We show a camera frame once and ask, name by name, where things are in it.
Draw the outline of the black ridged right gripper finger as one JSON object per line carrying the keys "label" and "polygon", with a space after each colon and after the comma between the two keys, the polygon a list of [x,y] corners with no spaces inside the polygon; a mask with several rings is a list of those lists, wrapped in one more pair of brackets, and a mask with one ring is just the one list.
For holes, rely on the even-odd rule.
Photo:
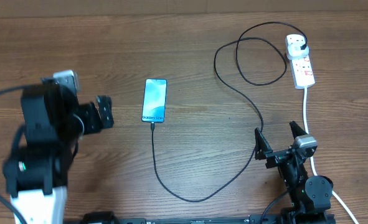
{"label": "black ridged right gripper finger", "polygon": [[255,158],[256,160],[263,160],[267,158],[267,154],[272,153],[273,150],[265,139],[259,128],[255,129]]}
{"label": "black ridged right gripper finger", "polygon": [[293,135],[293,146],[306,146],[308,144],[308,133],[303,130],[295,121],[290,122]]}

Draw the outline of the blue Galaxy smartphone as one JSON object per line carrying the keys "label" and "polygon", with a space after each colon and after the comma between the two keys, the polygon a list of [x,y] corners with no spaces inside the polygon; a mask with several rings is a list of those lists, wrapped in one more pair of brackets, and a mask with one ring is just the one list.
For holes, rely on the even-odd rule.
{"label": "blue Galaxy smartphone", "polygon": [[166,110],[167,80],[147,79],[141,120],[149,123],[163,123]]}

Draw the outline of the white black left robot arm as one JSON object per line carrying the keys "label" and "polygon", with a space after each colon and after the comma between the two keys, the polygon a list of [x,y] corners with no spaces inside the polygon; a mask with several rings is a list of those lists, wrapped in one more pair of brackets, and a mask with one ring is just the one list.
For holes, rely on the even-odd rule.
{"label": "white black left robot arm", "polygon": [[81,105],[75,85],[50,82],[15,86],[25,123],[16,131],[2,171],[16,223],[63,223],[68,170],[83,135],[113,127],[111,98]]}

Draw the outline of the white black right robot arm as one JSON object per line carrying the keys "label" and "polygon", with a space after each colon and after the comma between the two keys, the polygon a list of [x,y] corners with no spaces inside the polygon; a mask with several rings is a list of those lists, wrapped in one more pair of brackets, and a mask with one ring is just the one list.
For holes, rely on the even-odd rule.
{"label": "white black right robot arm", "polygon": [[286,185],[292,206],[283,208],[276,217],[277,223],[335,223],[331,208],[333,182],[323,175],[308,176],[304,167],[307,159],[316,152],[316,139],[303,130],[295,121],[290,122],[293,144],[285,150],[265,154],[266,167],[276,167]]}

